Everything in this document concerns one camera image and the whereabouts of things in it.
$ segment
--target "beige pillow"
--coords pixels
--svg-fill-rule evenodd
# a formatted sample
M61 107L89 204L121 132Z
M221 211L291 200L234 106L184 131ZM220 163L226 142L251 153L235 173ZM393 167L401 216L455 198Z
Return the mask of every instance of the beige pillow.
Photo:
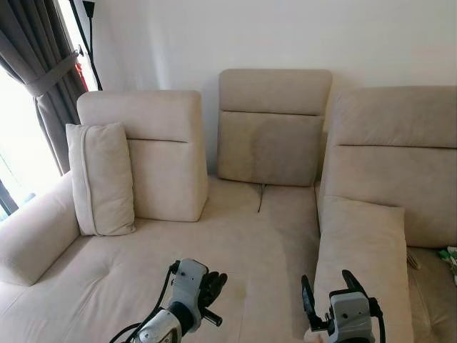
M129 147L121 124L66 125L73 198L81 234L130 234L134 192Z
M413 343L406 270L404 209L325 196L321 245L314 282L316 313L328 312L328 294L347 288L341 271L350 270L369 297L377 298L386 323L386 342ZM373 333L379 340L377 319ZM310 332L306 342L327 342L326 332Z

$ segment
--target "sofa armrest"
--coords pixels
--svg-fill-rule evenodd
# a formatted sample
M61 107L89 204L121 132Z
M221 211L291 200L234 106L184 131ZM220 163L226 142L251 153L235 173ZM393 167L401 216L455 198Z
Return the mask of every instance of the sofa armrest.
M350 270L370 297L377 298L386 323L386 341L413 343L406 267L404 210L325 196L321 243L314 282L316 313L328 311L331 291L345 289ZM373 333L379 338L377 320ZM307 342L326 342L325 333L307 332Z
M68 173L0 224L0 281L31 286L77 236Z

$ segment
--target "backrest cushion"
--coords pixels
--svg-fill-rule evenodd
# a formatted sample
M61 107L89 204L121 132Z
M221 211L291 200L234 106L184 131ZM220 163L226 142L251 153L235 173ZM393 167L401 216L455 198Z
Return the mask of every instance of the backrest cushion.
M409 246L456 245L456 95L452 86L381 87L340 95L321 205L333 195L403 207Z
M208 176L198 92L89 92L79 98L78 113L85 125L123 124L136 217L199 219L208 194Z
M312 184L330 85L326 70L222 71L218 176L261 184Z

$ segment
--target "headrest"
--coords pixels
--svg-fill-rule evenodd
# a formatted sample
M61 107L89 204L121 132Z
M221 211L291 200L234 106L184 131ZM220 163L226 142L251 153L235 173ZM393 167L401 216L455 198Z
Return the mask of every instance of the headrest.
M312 69L227 69L219 77L220 110L322 115L331 72Z
M121 122L129 139L190 142L201 133L197 91L91 91L77 107L83 125Z
M355 89L335 104L332 144L457 148L457 87Z

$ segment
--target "black pole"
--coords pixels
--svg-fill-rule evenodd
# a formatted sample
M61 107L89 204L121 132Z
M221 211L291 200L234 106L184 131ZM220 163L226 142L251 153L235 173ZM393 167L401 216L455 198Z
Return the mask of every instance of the black pole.
M92 71L94 72L95 80L97 82L97 88L99 89L99 91L103 91L103 88L101 87L99 73L97 73L97 69L95 68L94 57L92 55L92 50L91 50L92 49L92 19L91 18L89 19L90 30L91 30L90 31L91 48L89 48L89 45L87 44L86 36L84 35L83 26L81 25L81 21L79 20L79 15L78 15L78 11L76 10L76 6L74 4L74 0L69 0L69 1L70 1L70 5L71 5L71 10L73 11L73 15L76 19L76 25L78 26L79 33L81 34L81 37L83 39L83 43L84 43L84 46L86 47L87 54L89 55L89 61L91 62Z

